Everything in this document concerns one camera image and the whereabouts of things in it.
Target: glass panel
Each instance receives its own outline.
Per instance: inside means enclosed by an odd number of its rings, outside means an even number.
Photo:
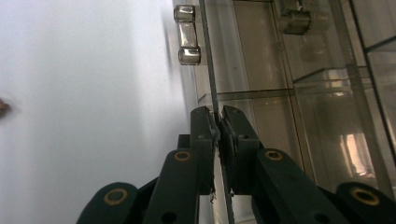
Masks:
[[[389,136],[396,147],[396,51],[393,50],[393,45],[394,42],[371,52],[369,60],[376,89],[386,115]]]
[[[396,36],[396,1],[353,0],[366,48]]]
[[[288,87],[271,4],[234,2],[249,89]]]
[[[281,16],[283,7],[277,1],[275,5],[280,32],[284,20]],[[341,68],[346,64],[328,1],[305,1],[304,10],[310,12],[308,31],[303,35],[282,35],[293,80],[323,68]]]
[[[335,191],[358,181],[377,187],[346,70],[324,70],[295,84],[315,179]]]

